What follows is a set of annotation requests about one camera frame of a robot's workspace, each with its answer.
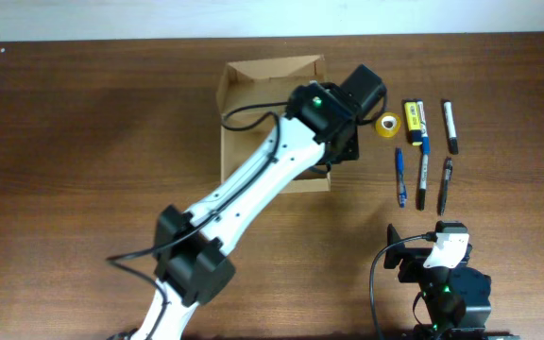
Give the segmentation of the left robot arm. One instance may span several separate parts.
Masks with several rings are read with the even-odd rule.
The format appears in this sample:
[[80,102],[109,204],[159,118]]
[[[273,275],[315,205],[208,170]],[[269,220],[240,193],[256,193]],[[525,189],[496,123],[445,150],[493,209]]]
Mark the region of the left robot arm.
[[179,339],[196,308],[232,279],[229,255],[251,222],[304,171],[342,162],[357,128],[386,98],[382,79],[361,64],[340,85],[296,87],[282,102],[283,113],[263,104],[274,127],[223,184],[184,212],[162,211],[152,247],[107,259],[156,290],[142,325],[117,338]]

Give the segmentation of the brown cardboard box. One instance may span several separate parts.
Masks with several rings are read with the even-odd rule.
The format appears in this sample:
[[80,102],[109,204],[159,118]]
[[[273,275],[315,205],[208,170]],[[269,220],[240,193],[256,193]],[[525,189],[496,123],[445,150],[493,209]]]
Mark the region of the brown cardboard box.
[[[327,80],[322,55],[229,62],[216,93],[217,108],[222,116],[244,108],[233,114],[227,124],[245,127],[269,111],[284,114],[286,101],[296,87]],[[243,132],[222,128],[221,181],[226,182],[274,129],[271,117]]]

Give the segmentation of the blue ballpoint pen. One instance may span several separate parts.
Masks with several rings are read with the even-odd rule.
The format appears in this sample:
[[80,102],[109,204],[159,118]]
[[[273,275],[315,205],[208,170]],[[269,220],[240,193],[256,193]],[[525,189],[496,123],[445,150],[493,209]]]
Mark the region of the blue ballpoint pen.
[[397,185],[398,185],[398,200],[401,208],[405,207],[406,200],[408,198],[406,186],[404,183],[404,161],[402,151],[398,147],[395,152],[396,157],[396,172],[397,172]]

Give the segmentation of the yellow adhesive tape roll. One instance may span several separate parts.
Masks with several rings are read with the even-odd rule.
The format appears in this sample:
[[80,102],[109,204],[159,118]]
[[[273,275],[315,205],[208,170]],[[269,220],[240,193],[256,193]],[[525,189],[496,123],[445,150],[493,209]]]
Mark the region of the yellow adhesive tape roll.
[[375,123],[376,132],[383,138],[393,138],[400,130],[401,120],[393,112],[383,113]]

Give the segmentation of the white marker with black cap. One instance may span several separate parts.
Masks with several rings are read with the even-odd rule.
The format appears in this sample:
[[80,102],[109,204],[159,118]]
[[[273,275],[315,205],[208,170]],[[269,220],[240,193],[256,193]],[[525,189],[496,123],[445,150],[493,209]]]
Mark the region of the white marker with black cap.
[[458,148],[458,139],[456,134],[456,128],[453,119],[452,103],[450,101],[445,101],[443,103],[444,114],[446,119],[446,127],[448,133],[448,144],[449,151],[452,155],[459,154]]

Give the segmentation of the yellow highlighter marker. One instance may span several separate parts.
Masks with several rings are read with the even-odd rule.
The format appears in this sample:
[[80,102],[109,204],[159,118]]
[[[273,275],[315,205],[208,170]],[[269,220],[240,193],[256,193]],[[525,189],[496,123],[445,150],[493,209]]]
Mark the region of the yellow highlighter marker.
[[403,107],[407,121],[409,142],[414,146],[422,145],[422,128],[417,103],[414,101],[405,101]]

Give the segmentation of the white marker with blue cap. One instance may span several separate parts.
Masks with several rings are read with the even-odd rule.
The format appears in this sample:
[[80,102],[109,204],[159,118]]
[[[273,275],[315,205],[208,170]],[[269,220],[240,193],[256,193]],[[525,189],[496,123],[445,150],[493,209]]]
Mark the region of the white marker with blue cap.
[[423,101],[418,100],[416,102],[416,106],[417,106],[417,111],[418,111],[418,114],[419,114],[420,130],[421,130],[421,136],[422,136],[421,151],[422,151],[422,153],[424,155],[429,155],[430,152],[431,152],[431,147],[430,147],[430,140],[429,140],[427,121],[426,121],[426,115],[425,115]]

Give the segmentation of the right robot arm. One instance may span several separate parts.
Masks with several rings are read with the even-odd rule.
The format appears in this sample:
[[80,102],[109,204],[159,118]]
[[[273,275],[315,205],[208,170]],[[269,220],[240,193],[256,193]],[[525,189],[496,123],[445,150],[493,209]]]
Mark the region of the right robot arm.
[[439,221],[433,231],[402,238],[387,229],[383,267],[399,270],[400,283],[418,286],[430,322],[416,323],[413,339],[481,339],[491,313],[491,278],[468,266],[472,245],[460,222]]

